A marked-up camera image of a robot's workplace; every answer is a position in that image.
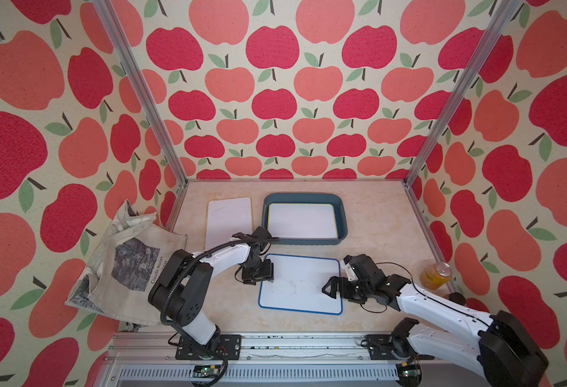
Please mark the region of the aluminium frame post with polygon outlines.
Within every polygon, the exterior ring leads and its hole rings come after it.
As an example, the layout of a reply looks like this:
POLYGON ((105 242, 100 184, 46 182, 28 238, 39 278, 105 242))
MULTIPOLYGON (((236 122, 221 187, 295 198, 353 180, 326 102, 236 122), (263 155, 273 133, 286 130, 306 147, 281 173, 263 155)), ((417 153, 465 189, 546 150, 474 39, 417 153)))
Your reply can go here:
POLYGON ((447 99, 446 105, 441 111, 441 114, 430 129, 425 143, 419 151, 415 161, 412 163, 411 168, 403 181, 403 187, 406 190, 411 190, 416 178, 427 159, 433 151, 435 145, 438 143, 443 131, 447 128, 448 123, 453 118, 455 112, 459 108, 462 100, 467 94, 467 90, 473 85, 477 76, 480 74, 481 69, 487 62, 492 50, 501 38, 504 30, 510 24, 512 18, 517 14, 520 6, 524 1, 509 0, 502 1, 493 16, 487 29, 480 38, 475 51, 473 51, 467 67, 462 71, 462 76, 457 80, 451 95, 447 99))
POLYGON ((167 159, 168 165, 174 173, 180 188, 185 189, 188 184, 188 178, 175 151, 175 145, 172 142, 167 126, 158 112, 154 95, 152 95, 146 78, 133 55, 132 47, 122 28, 119 16, 111 1, 94 1, 94 5, 101 23, 120 58, 120 63, 124 66, 144 115, 153 129, 159 145, 162 147, 163 155, 167 159))

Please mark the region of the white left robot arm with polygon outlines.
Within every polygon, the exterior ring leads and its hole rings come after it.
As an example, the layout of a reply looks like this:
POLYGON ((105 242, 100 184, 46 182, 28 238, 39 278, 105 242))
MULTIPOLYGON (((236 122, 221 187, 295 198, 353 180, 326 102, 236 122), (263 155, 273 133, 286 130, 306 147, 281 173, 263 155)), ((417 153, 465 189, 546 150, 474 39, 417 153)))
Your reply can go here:
POLYGON ((149 292, 148 302, 164 326, 173 327, 201 356, 221 358, 220 328, 203 312, 212 279, 237 266, 244 285, 274 280, 275 269, 265 258, 278 243, 264 227, 252 234, 238 232, 231 240, 202 253, 174 252, 149 292))

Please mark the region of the left aluminium frame post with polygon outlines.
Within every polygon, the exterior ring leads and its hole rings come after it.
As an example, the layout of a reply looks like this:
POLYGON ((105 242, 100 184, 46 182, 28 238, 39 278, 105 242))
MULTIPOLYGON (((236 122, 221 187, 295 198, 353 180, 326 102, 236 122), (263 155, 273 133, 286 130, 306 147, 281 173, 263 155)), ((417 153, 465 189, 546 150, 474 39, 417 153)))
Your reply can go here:
POLYGON ((159 145, 162 147, 163 155, 167 159, 168 165, 174 173, 180 188, 185 189, 188 184, 188 178, 175 151, 175 145, 172 142, 167 126, 158 112, 154 95, 152 95, 146 78, 133 55, 132 47, 122 28, 119 16, 111 1, 94 1, 94 5, 101 23, 120 58, 120 63, 124 66, 144 115, 153 129, 159 145))

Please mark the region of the right aluminium frame post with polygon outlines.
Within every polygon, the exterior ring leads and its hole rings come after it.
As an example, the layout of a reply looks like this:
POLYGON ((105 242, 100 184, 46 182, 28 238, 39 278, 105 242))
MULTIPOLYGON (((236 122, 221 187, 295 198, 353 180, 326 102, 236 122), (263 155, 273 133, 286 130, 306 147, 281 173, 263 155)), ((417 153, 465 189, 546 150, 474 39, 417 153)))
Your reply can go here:
POLYGON ((447 99, 446 105, 441 111, 441 114, 430 129, 425 143, 419 151, 415 161, 412 163, 411 168, 403 181, 403 187, 406 190, 411 190, 416 178, 427 159, 433 151, 435 145, 438 143, 443 131, 447 128, 448 123, 453 118, 455 112, 459 108, 462 100, 467 94, 467 90, 473 85, 477 76, 480 74, 481 69, 487 62, 492 50, 501 38, 504 30, 510 24, 512 18, 517 14, 520 6, 524 1, 509 0, 502 1, 493 16, 487 29, 480 38, 475 51, 473 51, 467 67, 462 71, 462 76, 457 80, 451 95, 447 99))

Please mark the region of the beige printed tote bag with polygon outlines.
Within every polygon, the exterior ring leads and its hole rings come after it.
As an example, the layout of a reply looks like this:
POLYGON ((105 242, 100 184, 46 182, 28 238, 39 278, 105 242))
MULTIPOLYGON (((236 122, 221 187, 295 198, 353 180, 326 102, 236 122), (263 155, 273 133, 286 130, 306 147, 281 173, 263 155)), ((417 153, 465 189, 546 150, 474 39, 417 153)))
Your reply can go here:
POLYGON ((124 203, 104 232, 66 306, 141 326, 161 323, 149 292, 171 255, 184 249, 186 235, 154 224, 155 214, 138 215, 124 203))

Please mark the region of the yellow-framed whiteboard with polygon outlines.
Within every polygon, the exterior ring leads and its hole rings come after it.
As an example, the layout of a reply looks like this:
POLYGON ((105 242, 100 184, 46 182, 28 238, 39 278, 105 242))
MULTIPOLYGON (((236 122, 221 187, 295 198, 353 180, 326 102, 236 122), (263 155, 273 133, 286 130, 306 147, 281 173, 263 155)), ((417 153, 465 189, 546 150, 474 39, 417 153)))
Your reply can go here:
POLYGON ((336 240, 335 209, 326 203, 272 203, 267 229, 273 236, 295 240, 336 240))
POLYGON ((208 203, 205 249, 231 240, 238 232, 254 230, 252 203, 249 197, 212 200, 208 203))

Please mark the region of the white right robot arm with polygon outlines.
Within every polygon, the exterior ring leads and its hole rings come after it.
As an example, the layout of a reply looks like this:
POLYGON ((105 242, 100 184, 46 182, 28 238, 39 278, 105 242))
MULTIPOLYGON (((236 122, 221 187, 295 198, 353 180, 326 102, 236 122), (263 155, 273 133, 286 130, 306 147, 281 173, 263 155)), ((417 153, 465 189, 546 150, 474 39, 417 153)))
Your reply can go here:
POLYGON ((360 306, 372 298, 381 306, 407 314, 385 344, 402 361, 433 356, 474 372, 492 386, 537 386, 549 361, 514 315, 476 311, 439 298, 417 286, 412 277, 386 275, 370 256, 346 256, 346 275, 330 277, 321 291, 360 306))

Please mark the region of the orange drink can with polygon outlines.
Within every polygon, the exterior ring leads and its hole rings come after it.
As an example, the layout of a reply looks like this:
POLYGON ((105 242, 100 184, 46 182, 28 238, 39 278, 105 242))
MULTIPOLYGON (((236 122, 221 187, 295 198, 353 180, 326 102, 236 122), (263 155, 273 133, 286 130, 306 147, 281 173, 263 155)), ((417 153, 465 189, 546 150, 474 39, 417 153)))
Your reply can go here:
POLYGON ((419 281, 427 290, 438 290, 453 277, 451 267, 445 262, 437 262, 427 267, 420 275, 419 281))

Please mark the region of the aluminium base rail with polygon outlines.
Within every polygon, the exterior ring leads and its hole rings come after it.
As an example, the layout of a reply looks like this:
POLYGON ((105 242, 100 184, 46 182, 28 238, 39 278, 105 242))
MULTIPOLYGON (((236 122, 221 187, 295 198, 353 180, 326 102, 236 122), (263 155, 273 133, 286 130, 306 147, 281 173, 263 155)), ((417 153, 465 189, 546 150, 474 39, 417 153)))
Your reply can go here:
MULTIPOLYGON (((244 332, 220 386, 485 386, 478 375, 428 356, 373 359, 362 332, 244 332)), ((120 333, 94 386, 194 386, 220 361, 179 360, 171 332, 120 333)))

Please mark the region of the dark teal storage box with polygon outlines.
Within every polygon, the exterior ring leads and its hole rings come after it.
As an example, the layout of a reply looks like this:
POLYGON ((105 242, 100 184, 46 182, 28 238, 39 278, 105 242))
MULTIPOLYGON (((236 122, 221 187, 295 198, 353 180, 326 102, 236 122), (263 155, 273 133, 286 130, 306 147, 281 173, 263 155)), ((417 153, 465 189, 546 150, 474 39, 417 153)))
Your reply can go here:
POLYGON ((343 201, 332 193, 272 193, 262 226, 288 245, 338 245, 348 236, 343 201))

